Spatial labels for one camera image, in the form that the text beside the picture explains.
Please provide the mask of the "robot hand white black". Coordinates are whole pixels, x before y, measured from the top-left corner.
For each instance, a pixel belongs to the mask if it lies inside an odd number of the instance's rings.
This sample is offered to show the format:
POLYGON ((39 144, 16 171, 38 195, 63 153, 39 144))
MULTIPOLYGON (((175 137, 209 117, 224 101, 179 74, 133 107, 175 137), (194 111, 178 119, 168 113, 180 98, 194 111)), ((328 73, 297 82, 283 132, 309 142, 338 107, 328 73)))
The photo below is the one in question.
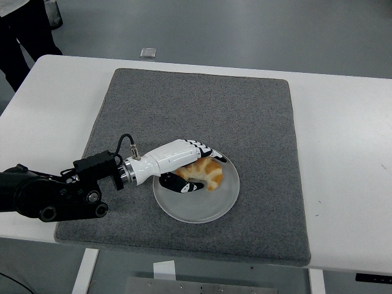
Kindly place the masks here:
POLYGON ((216 150, 195 140, 175 140, 160 146, 136 160, 123 161, 122 168, 130 183, 140 185, 150 176, 159 184, 177 193, 188 193, 204 188, 212 191, 223 179, 221 162, 227 159, 216 150))

